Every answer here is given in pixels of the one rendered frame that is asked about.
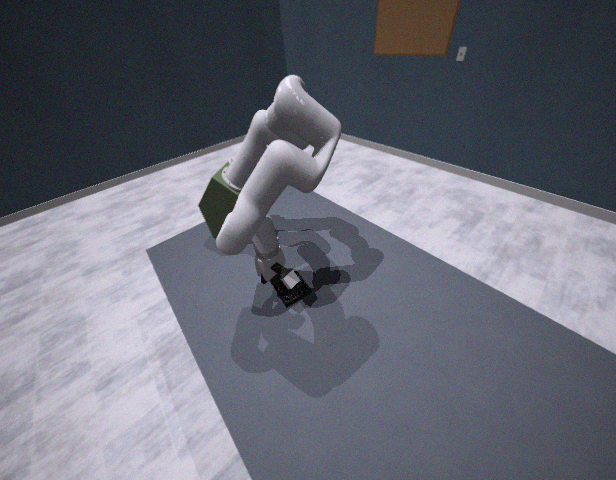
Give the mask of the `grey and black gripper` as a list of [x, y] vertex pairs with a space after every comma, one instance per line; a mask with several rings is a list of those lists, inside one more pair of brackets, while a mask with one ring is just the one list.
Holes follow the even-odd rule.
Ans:
[[273, 258], [264, 260], [264, 259], [258, 258], [256, 255], [255, 256], [255, 267], [256, 267], [258, 276], [261, 277], [261, 283], [265, 284], [269, 281], [271, 282], [273, 286], [278, 287], [279, 286], [278, 282], [282, 283], [280, 279], [281, 276], [277, 274], [276, 272], [274, 272], [273, 270], [271, 270], [270, 267], [272, 267], [276, 262], [278, 262], [282, 266], [285, 266], [286, 261], [285, 261], [284, 254], [280, 246], [279, 246], [279, 253]]

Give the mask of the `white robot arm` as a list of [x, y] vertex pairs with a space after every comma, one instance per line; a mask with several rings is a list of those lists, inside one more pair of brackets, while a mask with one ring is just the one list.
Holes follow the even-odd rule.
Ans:
[[[330, 164], [341, 124], [303, 89], [307, 93], [296, 75], [281, 81], [274, 106], [272, 103], [267, 110], [256, 112], [238, 153], [228, 159], [232, 166], [222, 171], [224, 182], [241, 192], [216, 239], [217, 248], [226, 255], [242, 252], [252, 240], [258, 258], [275, 257], [279, 238], [268, 215], [270, 208], [288, 185], [303, 193], [312, 192]], [[314, 147], [313, 158], [303, 151], [309, 145]]]

